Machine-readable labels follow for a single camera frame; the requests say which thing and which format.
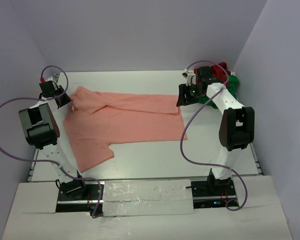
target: pink shirt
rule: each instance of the pink shirt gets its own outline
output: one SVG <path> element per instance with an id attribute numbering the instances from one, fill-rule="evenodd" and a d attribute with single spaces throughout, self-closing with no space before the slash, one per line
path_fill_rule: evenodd
<path id="1" fill-rule="evenodd" d="M 179 141 L 185 128 L 175 95 L 93 92 L 79 86 L 70 97 L 74 111 L 68 111 L 63 125 L 81 172 L 113 158 L 110 144 Z"/>

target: white table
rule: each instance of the white table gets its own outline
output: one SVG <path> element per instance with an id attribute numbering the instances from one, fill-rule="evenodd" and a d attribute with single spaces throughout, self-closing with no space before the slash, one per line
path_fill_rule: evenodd
<path id="1" fill-rule="evenodd" d="M 87 212 L 56 213 L 54 182 L 20 183 L 3 240 L 292 240 L 270 176 L 244 177 L 245 207 L 195 209 L 193 214 L 99 217 Z M 244 189 L 234 178 L 238 200 Z"/>
<path id="2" fill-rule="evenodd" d="M 68 78 L 69 95 L 78 86 L 100 92 L 178 95 L 178 85 L 185 83 L 182 71 L 69 72 Z M 62 74 L 58 83 L 65 86 L 66 80 Z M 185 124 L 199 107 L 200 104 L 181 107 Z M 60 128 L 61 147 L 69 161 L 77 167 L 62 123 L 66 113 L 67 108 L 63 107 L 54 112 L 54 117 Z M 188 140 L 184 142 L 185 154 L 191 160 L 202 163 L 216 162 L 221 147 L 218 134 L 221 118 L 219 110 L 208 106 L 192 122 L 187 131 Z M 207 176 L 210 168 L 184 160 L 179 144 L 179 141 L 112 144 L 110 148 L 115 157 L 85 171 L 82 175 L 100 180 Z M 45 157 L 39 152 L 36 159 L 45 159 Z M 242 151 L 234 169 L 241 175 L 258 174 L 250 146 Z M 57 174 L 50 163 L 35 165 L 33 182 L 54 181 L 56 178 Z"/>

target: white wall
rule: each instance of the white wall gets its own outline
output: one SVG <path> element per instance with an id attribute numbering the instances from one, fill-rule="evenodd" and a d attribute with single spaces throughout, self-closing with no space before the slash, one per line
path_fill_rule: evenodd
<path id="1" fill-rule="evenodd" d="M 16 97 L 37 97 L 39 78 L 46 65 L 33 39 L 8 0 L 0 0 L 0 104 Z M 23 136 L 18 110 L 33 102 L 11 103 L 0 112 L 0 144 L 10 153 L 32 158 L 34 149 Z M 29 164 L 0 152 L 0 239 L 19 182 L 29 174 Z"/>
<path id="2" fill-rule="evenodd" d="M 268 0 L 234 70 L 255 109 L 254 147 L 300 240 L 300 0 Z"/>
<path id="3" fill-rule="evenodd" d="M 233 67 L 266 0 L 11 0 L 50 64 L 66 71 Z"/>

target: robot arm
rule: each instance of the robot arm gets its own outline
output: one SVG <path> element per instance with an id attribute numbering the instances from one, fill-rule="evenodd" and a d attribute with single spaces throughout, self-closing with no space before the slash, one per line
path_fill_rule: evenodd
<path id="1" fill-rule="evenodd" d="M 40 83 L 40 88 L 43 101 L 39 101 L 34 106 L 19 111 L 25 139 L 29 145 L 39 149 L 48 160 L 53 160 L 60 164 L 57 166 L 52 163 L 58 174 L 60 190 L 65 194 L 72 194 L 80 198 L 86 190 L 85 183 L 81 180 L 71 179 L 60 169 L 62 167 L 71 176 L 81 177 L 80 172 L 71 165 L 59 144 L 60 131 L 53 116 L 53 111 L 67 105 L 71 99 L 67 94 L 64 94 L 56 99 L 47 100 L 64 92 L 62 86 L 57 85 L 54 81 L 42 82 Z"/>
<path id="2" fill-rule="evenodd" d="M 222 147 L 216 164 L 233 168 L 241 151 L 254 140 L 254 109 L 238 102 L 225 88 L 222 81 L 212 76 L 208 66 L 200 67 L 194 73 L 186 70 L 182 75 L 187 82 L 179 85 L 178 107 L 197 103 L 202 96 L 211 98 L 224 88 L 213 99 L 222 113 L 219 129 Z M 210 170 L 210 177 L 217 185 L 229 182 L 231 175 L 232 172 L 226 168 L 213 167 Z"/>

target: green cloth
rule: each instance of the green cloth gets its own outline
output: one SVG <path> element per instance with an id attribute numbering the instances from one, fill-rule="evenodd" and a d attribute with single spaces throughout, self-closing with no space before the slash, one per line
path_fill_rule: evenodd
<path id="1" fill-rule="evenodd" d="M 229 76 L 229 82 L 228 82 L 228 91 L 231 93 L 231 95 L 238 100 L 237 98 L 237 92 L 236 92 L 236 87 L 239 85 L 239 79 L 234 76 L 234 75 L 230 75 Z M 205 102 L 207 102 L 209 100 L 209 97 L 207 96 L 203 96 L 199 99 L 199 103 L 200 104 L 204 104 Z M 211 101 L 208 103 L 209 106 L 213 107 L 214 109 L 218 109 L 217 105 L 214 103 L 214 101 Z"/>

